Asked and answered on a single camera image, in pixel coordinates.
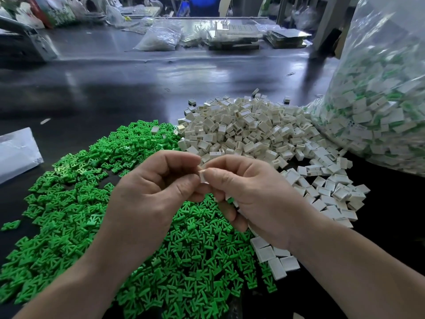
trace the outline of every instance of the black work table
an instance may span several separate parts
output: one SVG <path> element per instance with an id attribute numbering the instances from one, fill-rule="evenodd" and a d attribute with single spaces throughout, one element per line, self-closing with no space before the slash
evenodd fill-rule
<path id="1" fill-rule="evenodd" d="M 187 100 L 250 95 L 256 88 L 272 101 L 291 97 L 305 105 L 324 94 L 338 65 L 321 59 L 311 48 L 274 50 L 264 45 L 251 52 L 210 52 L 191 49 L 164 53 L 129 51 L 141 39 L 107 27 L 44 32 L 59 59 L 31 67 L 0 70 L 0 134 L 31 127 L 45 163 L 0 185 L 0 224 L 20 218 L 28 188 L 67 153 L 88 149 L 120 125 L 142 119 L 176 124 Z M 45 118 L 51 118 L 40 125 Z M 371 165 L 353 155 L 348 175 L 355 185 L 371 189 L 358 212 L 354 230 L 394 257 L 425 274 L 422 178 Z M 0 262 L 23 236 L 38 229 L 23 220 L 17 230 L 0 232 Z M 245 318 L 282 318 L 297 312 L 308 318 L 344 318 L 329 295 L 304 269 L 291 272 L 268 295 L 242 295 Z M 0 305 L 0 319 L 11 318 L 20 306 Z M 113 307 L 105 317 L 120 318 Z"/>

